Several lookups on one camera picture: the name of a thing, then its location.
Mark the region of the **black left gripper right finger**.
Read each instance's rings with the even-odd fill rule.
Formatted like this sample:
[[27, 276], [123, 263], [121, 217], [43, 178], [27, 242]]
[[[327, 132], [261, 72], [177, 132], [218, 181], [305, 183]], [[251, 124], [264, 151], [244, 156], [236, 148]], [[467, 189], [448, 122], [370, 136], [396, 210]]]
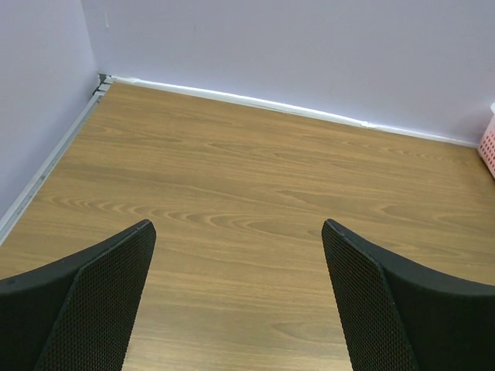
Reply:
[[492, 370], [494, 287], [425, 267], [326, 220], [322, 241], [354, 370]]

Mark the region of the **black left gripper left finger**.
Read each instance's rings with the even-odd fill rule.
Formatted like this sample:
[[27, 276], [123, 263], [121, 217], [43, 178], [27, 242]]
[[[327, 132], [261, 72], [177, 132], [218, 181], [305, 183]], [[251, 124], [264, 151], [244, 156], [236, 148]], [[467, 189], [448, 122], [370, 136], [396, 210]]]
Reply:
[[1, 281], [3, 370], [120, 370], [156, 241], [142, 220]]

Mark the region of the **white plastic mesh basket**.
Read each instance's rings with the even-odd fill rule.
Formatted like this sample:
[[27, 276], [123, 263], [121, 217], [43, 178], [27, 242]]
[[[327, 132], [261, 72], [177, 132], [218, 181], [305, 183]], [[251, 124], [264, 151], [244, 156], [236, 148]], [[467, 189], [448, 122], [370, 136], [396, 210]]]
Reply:
[[490, 110], [492, 118], [483, 133], [477, 151], [490, 174], [495, 178], [495, 103], [490, 105]]

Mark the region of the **aluminium table edge rail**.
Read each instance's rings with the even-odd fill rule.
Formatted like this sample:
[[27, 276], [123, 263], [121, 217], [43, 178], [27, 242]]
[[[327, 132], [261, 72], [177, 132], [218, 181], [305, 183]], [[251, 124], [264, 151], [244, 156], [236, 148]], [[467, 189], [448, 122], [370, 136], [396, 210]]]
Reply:
[[56, 165], [63, 157], [67, 149], [75, 137], [79, 134], [80, 130], [92, 115], [103, 96], [112, 85], [112, 78], [107, 74], [99, 74], [99, 85], [93, 92], [91, 99], [87, 105], [77, 116], [75, 121], [69, 126], [67, 132], [55, 145], [53, 150], [47, 155], [38, 170], [34, 173], [33, 177], [28, 181], [24, 189], [19, 193], [18, 197], [5, 212], [1, 218], [1, 244], [5, 242], [12, 229], [22, 217], [24, 212], [29, 207], [30, 203], [34, 200], [35, 196], [49, 178], [51, 172], [55, 169]]

